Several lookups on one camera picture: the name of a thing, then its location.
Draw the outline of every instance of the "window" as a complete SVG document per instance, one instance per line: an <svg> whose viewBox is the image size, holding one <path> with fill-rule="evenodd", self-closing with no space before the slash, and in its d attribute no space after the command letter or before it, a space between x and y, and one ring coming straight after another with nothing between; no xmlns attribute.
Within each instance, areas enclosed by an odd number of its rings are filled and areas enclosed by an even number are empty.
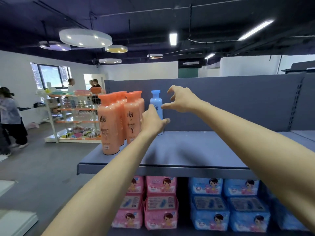
<svg viewBox="0 0 315 236"><path fill-rule="evenodd" d="M69 67L36 63L31 63L31 67L37 89L46 89L48 82L57 89L68 87L68 79L71 77Z"/></svg>
<svg viewBox="0 0 315 236"><path fill-rule="evenodd" d="M93 80L92 75L89 75L89 74L83 74L83 75L84 75L84 82L85 82L86 90L90 90L91 88L90 80Z"/></svg>

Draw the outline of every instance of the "round pendant light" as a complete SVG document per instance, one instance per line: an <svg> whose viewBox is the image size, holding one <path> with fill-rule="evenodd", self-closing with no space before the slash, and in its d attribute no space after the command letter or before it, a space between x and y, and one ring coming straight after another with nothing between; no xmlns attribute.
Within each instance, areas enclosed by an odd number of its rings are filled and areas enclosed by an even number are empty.
<svg viewBox="0 0 315 236"><path fill-rule="evenodd" d="M110 53L126 53L128 51L128 48L127 46L111 45L106 47L105 50Z"/></svg>
<svg viewBox="0 0 315 236"><path fill-rule="evenodd" d="M86 48L102 48L113 43L110 35L88 29L65 29L59 32L59 37L63 43Z"/></svg>
<svg viewBox="0 0 315 236"><path fill-rule="evenodd" d="M119 64L121 63L121 59L111 59L111 58L107 58L107 59L100 59L100 64Z"/></svg>
<svg viewBox="0 0 315 236"><path fill-rule="evenodd" d="M160 59L163 58L162 54L148 54L147 55L148 59Z"/></svg>
<svg viewBox="0 0 315 236"><path fill-rule="evenodd" d="M48 45L47 41L43 40L39 42L39 47L46 50L57 50L57 51L71 50L71 47L69 45L60 43L58 41L49 41L49 45Z"/></svg>

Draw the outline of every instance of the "floor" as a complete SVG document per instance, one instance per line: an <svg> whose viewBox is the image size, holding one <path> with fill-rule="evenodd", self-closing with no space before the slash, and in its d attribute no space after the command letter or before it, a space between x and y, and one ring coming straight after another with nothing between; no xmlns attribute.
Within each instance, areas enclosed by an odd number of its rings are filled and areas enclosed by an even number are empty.
<svg viewBox="0 0 315 236"><path fill-rule="evenodd" d="M56 124L56 130L65 128ZM98 143L45 143L53 134L49 123L28 130L29 146L14 149L0 163L0 179L16 180L0 198L0 209L36 212L38 222L25 236L39 236L66 202L93 175L77 173L77 163Z"/></svg>

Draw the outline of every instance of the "window frame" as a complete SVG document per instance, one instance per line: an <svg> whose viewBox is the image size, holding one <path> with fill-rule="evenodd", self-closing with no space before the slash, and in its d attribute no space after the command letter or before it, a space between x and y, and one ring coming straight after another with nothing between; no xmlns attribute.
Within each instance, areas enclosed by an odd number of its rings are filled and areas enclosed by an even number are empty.
<svg viewBox="0 0 315 236"><path fill-rule="evenodd" d="M50 66L50 67L57 67L58 68L58 73L59 73L59 79L60 79L60 83L61 85L63 86L63 82L62 82L62 78L61 78L61 71L60 71L60 67L65 67L67 68L67 73L68 73L68 79L70 79L70 72L69 72L69 67L67 66L58 66L58 65L50 65L50 64L38 64L38 63L32 63L31 64L36 64L37 65L37 68L38 68L38 72L39 72L39 76L40 76L40 79L41 79L41 82L42 82L42 87L43 89L47 89L45 87L45 82L44 82L44 79L43 79L43 76L42 76L42 70L40 68L40 66ZM66 89L68 87L64 86L64 87L55 87L56 89Z"/></svg>

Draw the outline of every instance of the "blue bottle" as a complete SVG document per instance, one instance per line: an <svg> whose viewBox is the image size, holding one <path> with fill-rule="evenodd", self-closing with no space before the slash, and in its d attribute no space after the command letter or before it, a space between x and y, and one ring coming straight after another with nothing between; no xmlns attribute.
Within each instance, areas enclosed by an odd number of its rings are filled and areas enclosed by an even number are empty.
<svg viewBox="0 0 315 236"><path fill-rule="evenodd" d="M163 120L163 111L161 109L162 106L162 99L159 97L160 94L160 90L152 90L151 93L153 94L152 99L150 99L150 104L153 104L156 111L158 112L158 115L160 117L160 119Z"/></svg>

